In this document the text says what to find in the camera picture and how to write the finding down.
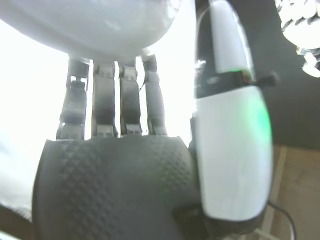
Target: wire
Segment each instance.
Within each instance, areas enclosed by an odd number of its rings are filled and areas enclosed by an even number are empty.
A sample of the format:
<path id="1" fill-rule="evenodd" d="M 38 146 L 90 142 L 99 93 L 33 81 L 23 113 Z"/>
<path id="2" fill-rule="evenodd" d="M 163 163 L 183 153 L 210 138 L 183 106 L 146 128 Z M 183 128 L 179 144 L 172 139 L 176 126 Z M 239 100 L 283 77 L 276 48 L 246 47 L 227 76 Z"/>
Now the wire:
<path id="1" fill-rule="evenodd" d="M 268 201 L 268 205 L 273 207 L 274 209 L 278 210 L 279 212 L 283 213 L 288 218 L 288 220 L 290 222 L 291 240 L 297 240 L 297 229 L 295 226 L 295 222 L 294 222 L 293 218 L 291 217 L 291 215 L 289 214 L 289 212 L 287 212 L 285 209 L 280 207 L 278 204 L 276 204 L 270 200 Z"/>

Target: textured grip pad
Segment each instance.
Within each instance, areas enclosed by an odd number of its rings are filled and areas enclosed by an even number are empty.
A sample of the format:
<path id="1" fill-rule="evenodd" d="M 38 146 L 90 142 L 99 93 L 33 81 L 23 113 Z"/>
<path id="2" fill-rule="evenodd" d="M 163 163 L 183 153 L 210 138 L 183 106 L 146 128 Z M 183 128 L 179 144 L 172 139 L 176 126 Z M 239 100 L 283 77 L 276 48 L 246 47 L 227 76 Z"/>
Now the textured grip pad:
<path id="1" fill-rule="evenodd" d="M 200 203 L 180 138 L 47 141 L 33 191 L 41 240 L 183 240 L 175 208 Z"/>

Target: dark background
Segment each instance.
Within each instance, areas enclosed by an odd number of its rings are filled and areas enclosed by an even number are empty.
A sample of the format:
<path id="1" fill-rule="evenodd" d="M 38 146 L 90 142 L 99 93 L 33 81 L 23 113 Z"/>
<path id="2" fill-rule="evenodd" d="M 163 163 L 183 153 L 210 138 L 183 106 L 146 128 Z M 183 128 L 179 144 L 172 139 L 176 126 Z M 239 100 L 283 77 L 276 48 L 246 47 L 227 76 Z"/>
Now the dark background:
<path id="1" fill-rule="evenodd" d="M 280 76 L 277 86 L 263 89 L 274 143 L 320 149 L 320 78 L 302 71 L 304 58 L 283 36 L 275 2 L 230 2 L 245 28 L 256 72 Z"/>

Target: white plastic casing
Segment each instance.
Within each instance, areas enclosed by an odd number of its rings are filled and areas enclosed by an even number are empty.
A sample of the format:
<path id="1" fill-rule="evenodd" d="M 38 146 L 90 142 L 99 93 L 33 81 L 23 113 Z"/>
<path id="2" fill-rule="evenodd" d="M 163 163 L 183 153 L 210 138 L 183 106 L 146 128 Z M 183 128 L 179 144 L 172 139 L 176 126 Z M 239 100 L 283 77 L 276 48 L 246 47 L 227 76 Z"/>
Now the white plastic casing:
<path id="1" fill-rule="evenodd" d="M 89 59 L 130 59 L 170 28 L 182 0 L 2 0 L 0 18 L 34 40 Z"/>
<path id="2" fill-rule="evenodd" d="M 267 108 L 255 86 L 197 99 L 197 158 L 208 217 L 243 221 L 269 197 L 273 149 Z"/>

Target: bright white background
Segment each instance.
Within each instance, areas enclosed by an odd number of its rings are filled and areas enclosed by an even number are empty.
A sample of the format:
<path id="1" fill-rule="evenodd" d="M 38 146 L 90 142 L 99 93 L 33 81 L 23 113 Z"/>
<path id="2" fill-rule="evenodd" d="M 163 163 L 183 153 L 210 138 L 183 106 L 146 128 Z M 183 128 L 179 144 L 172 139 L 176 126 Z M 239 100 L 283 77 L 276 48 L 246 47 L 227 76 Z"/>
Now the bright white background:
<path id="1" fill-rule="evenodd" d="M 156 56 L 168 134 L 181 136 L 188 145 L 194 108 L 195 19 L 192 6 L 180 10 L 183 17 L 173 22 Z M 56 137 L 66 91 L 68 55 L 20 34 L 3 21 L 0 36 L 0 203 L 28 210 L 43 146 L 46 139 Z M 141 122 L 145 125 L 143 90 L 140 98 Z M 90 124 L 87 127 L 89 138 Z"/>

